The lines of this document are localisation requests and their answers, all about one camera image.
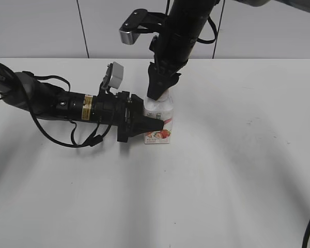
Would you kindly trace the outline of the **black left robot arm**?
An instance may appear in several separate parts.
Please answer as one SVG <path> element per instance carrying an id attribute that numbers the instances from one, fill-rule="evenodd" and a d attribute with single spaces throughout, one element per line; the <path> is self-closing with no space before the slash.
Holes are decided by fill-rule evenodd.
<path id="1" fill-rule="evenodd" d="M 113 62 L 107 66 L 105 76 L 96 96 L 64 90 L 47 83 L 49 79 L 70 83 L 57 75 L 36 76 L 29 71 L 13 72 L 0 63 L 0 99 L 6 104 L 28 111 L 41 133 L 52 142 L 71 148 L 92 147 L 101 143 L 111 127 L 117 127 L 117 140 L 127 142 L 139 134 L 160 131 L 164 121 L 144 116 L 143 100 L 128 91 L 116 94 L 123 77 L 123 66 Z M 93 130 L 81 144 L 70 134 L 69 144 L 60 142 L 45 132 L 39 120 L 94 123 L 97 127 L 106 125 L 102 134 Z"/>

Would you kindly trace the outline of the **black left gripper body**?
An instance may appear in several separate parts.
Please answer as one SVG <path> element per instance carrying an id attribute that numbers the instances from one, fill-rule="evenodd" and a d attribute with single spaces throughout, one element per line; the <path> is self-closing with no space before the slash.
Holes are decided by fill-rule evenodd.
<path id="1" fill-rule="evenodd" d="M 97 125 L 107 125 L 102 134 L 96 136 L 97 140 L 103 141 L 112 126 L 117 127 L 117 141 L 126 143 L 129 139 L 129 96 L 128 91 L 121 91 L 116 94 L 101 90 L 96 96 L 92 116 Z"/>

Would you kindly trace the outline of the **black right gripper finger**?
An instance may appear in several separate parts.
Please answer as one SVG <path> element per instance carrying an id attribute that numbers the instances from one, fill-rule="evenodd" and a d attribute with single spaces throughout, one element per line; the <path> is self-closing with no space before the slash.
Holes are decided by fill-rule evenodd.
<path id="1" fill-rule="evenodd" d="M 150 63 L 148 67 L 149 85 L 147 97 L 158 100 L 163 93 L 170 88 L 169 78 L 161 74 L 155 63 Z"/>
<path id="2" fill-rule="evenodd" d="M 169 89 L 176 85 L 179 81 L 179 77 L 181 76 L 181 73 L 178 70 L 170 70 L 167 69 L 165 71 L 165 88 Z"/>

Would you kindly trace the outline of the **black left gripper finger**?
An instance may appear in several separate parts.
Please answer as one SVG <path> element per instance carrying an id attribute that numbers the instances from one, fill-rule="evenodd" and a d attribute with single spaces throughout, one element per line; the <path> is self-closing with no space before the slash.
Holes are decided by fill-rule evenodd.
<path id="1" fill-rule="evenodd" d="M 129 137 L 135 137 L 137 135 L 153 131 L 161 131 L 163 127 L 164 121 L 160 119 L 154 119 L 146 116 L 132 119 Z"/>
<path id="2" fill-rule="evenodd" d="M 144 100 L 136 94 L 131 95 L 130 114 L 132 119 L 144 117 Z"/>

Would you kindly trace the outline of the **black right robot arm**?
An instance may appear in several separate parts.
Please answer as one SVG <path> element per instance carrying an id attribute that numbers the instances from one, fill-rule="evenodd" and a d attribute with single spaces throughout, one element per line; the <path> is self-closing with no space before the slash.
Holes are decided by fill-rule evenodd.
<path id="1" fill-rule="evenodd" d="M 154 62 L 148 67 L 148 98 L 158 100 L 178 83 L 178 71 L 187 64 L 197 42 L 217 42 L 219 31 L 210 17 L 216 4 L 218 1 L 174 1 L 162 22 L 163 30 L 149 46 Z"/>

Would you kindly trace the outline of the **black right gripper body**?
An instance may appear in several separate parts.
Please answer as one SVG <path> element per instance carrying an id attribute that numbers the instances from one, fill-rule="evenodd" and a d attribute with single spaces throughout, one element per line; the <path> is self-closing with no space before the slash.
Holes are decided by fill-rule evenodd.
<path id="1" fill-rule="evenodd" d="M 154 36 L 149 49 L 154 53 L 154 63 L 158 69 L 180 70 L 187 64 L 195 44 L 195 37 L 167 33 Z"/>

